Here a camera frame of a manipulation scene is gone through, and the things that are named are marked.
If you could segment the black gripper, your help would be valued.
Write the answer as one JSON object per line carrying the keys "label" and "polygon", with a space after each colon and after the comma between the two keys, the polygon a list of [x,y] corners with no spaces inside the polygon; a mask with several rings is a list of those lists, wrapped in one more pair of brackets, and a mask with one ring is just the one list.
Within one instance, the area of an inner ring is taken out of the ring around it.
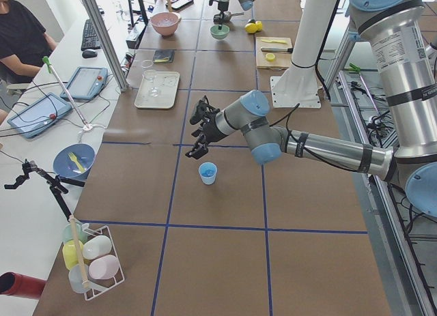
{"label": "black gripper", "polygon": [[191,125],[201,123],[198,129],[191,133],[193,137],[197,137],[196,144],[191,150],[185,153],[188,158],[201,158],[208,153],[208,147],[202,144],[219,142],[222,139],[222,132],[216,125],[216,116],[220,109],[209,104],[207,96],[201,98],[193,109],[189,119]]}
{"label": "black gripper", "polygon": [[218,10],[220,11],[214,15],[214,22],[216,24],[228,23],[232,17],[231,12],[228,11],[229,0],[209,0],[209,6],[212,6],[214,2],[218,3]]}

